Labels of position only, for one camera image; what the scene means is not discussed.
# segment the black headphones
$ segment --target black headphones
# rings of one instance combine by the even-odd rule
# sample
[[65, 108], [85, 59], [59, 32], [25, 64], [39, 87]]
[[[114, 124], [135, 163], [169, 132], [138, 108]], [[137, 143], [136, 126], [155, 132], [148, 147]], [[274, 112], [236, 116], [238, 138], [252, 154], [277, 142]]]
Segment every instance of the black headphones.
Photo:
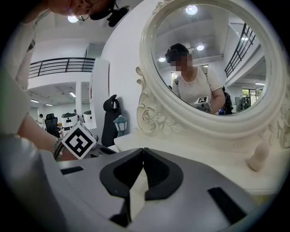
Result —
[[95, 13], [90, 15], [91, 20], [100, 20], [105, 17], [107, 17], [110, 13], [112, 15], [107, 19], [109, 21], [109, 26], [110, 27], [115, 27], [118, 22], [129, 12], [130, 7], [129, 6], [124, 6], [122, 8], [119, 8], [116, 4], [116, 0], [111, 0], [108, 6], [99, 13]]

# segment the small lantern figurine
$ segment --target small lantern figurine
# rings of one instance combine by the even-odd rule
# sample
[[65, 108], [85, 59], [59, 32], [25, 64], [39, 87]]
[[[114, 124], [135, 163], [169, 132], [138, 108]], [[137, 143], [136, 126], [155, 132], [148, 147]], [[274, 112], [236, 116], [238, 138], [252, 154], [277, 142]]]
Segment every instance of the small lantern figurine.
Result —
[[125, 133], [125, 130], [127, 129], [128, 119], [120, 115], [113, 122], [115, 123], [115, 126], [117, 128], [118, 137], [123, 136]]

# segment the black railing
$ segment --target black railing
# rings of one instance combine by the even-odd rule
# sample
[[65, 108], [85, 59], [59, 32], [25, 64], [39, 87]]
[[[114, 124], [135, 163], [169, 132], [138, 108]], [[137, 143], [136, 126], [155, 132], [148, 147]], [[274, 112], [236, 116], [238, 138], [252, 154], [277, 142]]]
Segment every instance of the black railing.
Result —
[[92, 72], [93, 58], [57, 58], [30, 64], [29, 78], [53, 73]]
[[237, 65], [242, 61], [249, 47], [253, 45], [255, 37], [256, 35], [253, 33], [252, 29], [249, 26], [247, 26], [247, 24], [244, 24], [239, 43], [237, 44], [236, 50], [225, 69], [227, 77], [235, 70]]

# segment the mirror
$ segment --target mirror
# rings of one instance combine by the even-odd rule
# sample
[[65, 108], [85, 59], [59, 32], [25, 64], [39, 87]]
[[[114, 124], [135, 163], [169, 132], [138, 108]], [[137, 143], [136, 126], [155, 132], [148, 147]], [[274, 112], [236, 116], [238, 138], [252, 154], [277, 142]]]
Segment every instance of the mirror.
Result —
[[259, 103], [266, 62], [259, 39], [238, 16], [210, 5], [171, 13], [151, 45], [164, 84], [204, 112], [234, 115]]

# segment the person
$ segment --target person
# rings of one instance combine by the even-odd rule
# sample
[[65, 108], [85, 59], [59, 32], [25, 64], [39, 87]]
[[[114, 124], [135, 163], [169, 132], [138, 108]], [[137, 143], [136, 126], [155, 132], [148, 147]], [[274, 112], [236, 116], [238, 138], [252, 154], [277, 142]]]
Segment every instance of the person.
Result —
[[40, 117], [40, 120], [39, 121], [35, 120], [35, 121], [38, 122], [40, 124], [40, 127], [42, 127], [45, 130], [45, 123], [44, 123], [43, 114], [40, 114], [39, 117]]
[[193, 106], [200, 97], [208, 97], [213, 114], [223, 107], [225, 96], [222, 85], [214, 74], [206, 76], [206, 68], [193, 66], [192, 56], [185, 46], [180, 43], [172, 45], [165, 57], [170, 66], [174, 66], [176, 71], [181, 71], [181, 75], [172, 85], [172, 91], [179, 98]]
[[223, 106], [223, 110], [224, 110], [224, 114], [225, 115], [232, 115], [232, 101], [231, 101], [231, 96], [226, 92], [226, 89], [225, 87], [223, 86], [222, 87], [222, 91], [223, 91], [223, 94], [225, 95], [225, 99], [226, 99], [226, 102]]
[[249, 108], [251, 105], [250, 105], [250, 100], [249, 98], [246, 98], [246, 103], [244, 105], [244, 109], [246, 110], [247, 108]]
[[[108, 10], [112, 0], [42, 0], [20, 22], [2, 53], [0, 65], [24, 92], [28, 88], [29, 68], [35, 45], [35, 28], [38, 15], [50, 10], [60, 15], [92, 16]], [[38, 149], [53, 151], [57, 138], [42, 130], [37, 122], [27, 114], [19, 129], [18, 135], [33, 142]], [[76, 160], [67, 149], [63, 151], [61, 161]]]

